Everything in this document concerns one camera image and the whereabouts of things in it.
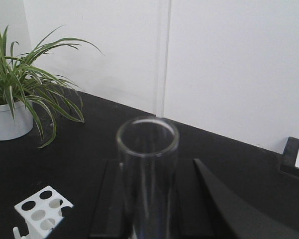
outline black table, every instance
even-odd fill
[[[28,233],[14,205],[47,185],[75,205],[72,215],[59,224],[51,238],[64,238],[66,233],[83,238],[91,230],[100,237],[120,232],[117,225],[121,223],[115,215],[120,213],[121,202],[113,201],[120,193],[115,135],[128,119],[150,114],[88,94],[81,96],[86,123],[59,117],[57,137],[48,147],[36,148],[36,129],[21,138],[0,142],[1,239],[13,238],[15,226],[21,235]],[[175,125],[180,132],[178,213],[184,237],[229,235],[221,217],[213,216],[216,205],[208,203],[212,193],[200,178],[194,158],[243,202],[299,232],[299,177],[280,171],[282,155],[178,122]]]

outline white wall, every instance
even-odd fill
[[[24,0],[32,44],[77,37],[97,45],[54,51],[36,65],[69,77],[87,93],[155,112],[160,0]]]
[[[299,0],[172,0],[164,116],[282,153],[299,138]]]
[[[19,46],[15,45],[13,51],[14,55],[30,51],[30,37],[22,0],[0,0],[1,33],[3,33],[7,25],[9,25],[7,33],[7,49],[10,49],[10,43],[12,41],[17,41],[19,42]]]
[[[299,138],[299,0],[171,0],[168,12],[169,2],[23,0],[32,46],[66,24],[50,40],[83,38],[105,54],[83,45],[36,64],[93,95],[275,152]],[[21,0],[0,0],[0,23],[29,49]]]

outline glass cylinder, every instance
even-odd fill
[[[165,119],[139,117],[116,136],[129,239],[174,239],[179,133]]]

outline white pot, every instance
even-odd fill
[[[19,138],[33,128],[33,117],[24,103],[15,102],[14,120],[8,105],[0,106],[0,140]]]

